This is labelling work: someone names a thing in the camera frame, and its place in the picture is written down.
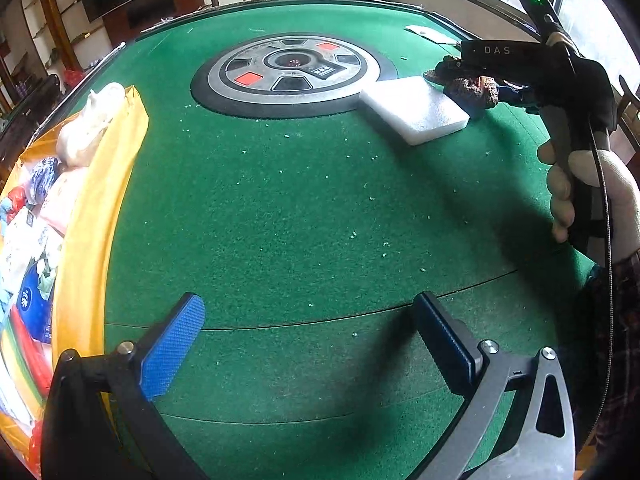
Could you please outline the white gloved right hand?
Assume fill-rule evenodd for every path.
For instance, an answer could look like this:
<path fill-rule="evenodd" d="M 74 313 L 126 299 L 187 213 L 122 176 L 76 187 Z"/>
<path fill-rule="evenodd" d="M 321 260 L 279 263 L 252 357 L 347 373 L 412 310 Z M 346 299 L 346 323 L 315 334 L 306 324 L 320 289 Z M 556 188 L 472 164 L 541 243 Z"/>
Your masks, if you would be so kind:
<path fill-rule="evenodd" d="M 639 188 L 629 169 L 613 152 L 574 151 L 567 166 L 556 160 L 553 143 L 538 148 L 538 158 L 550 167 L 552 233 L 600 266 L 606 240 L 619 263 L 639 250 Z"/>

